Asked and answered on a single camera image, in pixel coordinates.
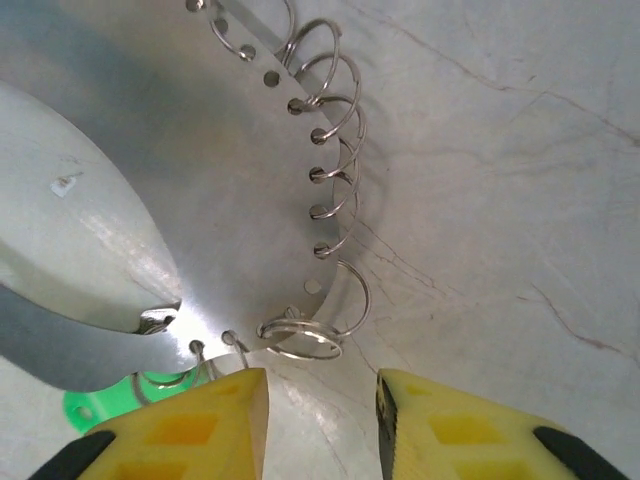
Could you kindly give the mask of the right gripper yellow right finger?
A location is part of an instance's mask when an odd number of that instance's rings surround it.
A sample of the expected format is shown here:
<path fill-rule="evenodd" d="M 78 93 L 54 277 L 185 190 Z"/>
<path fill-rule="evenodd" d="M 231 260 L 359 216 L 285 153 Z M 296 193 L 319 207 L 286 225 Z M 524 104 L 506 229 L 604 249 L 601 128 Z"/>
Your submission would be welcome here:
<path fill-rule="evenodd" d="M 377 373 L 385 479 L 622 479 L 560 425 L 398 369 Z"/>

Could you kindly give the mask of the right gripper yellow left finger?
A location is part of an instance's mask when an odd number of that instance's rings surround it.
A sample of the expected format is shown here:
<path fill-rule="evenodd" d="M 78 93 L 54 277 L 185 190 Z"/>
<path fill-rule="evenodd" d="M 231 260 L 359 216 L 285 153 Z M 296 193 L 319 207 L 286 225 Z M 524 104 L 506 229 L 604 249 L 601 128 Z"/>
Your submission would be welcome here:
<path fill-rule="evenodd" d="M 97 425 L 35 479 L 260 479 L 269 392 L 262 368 L 204 383 Z"/>

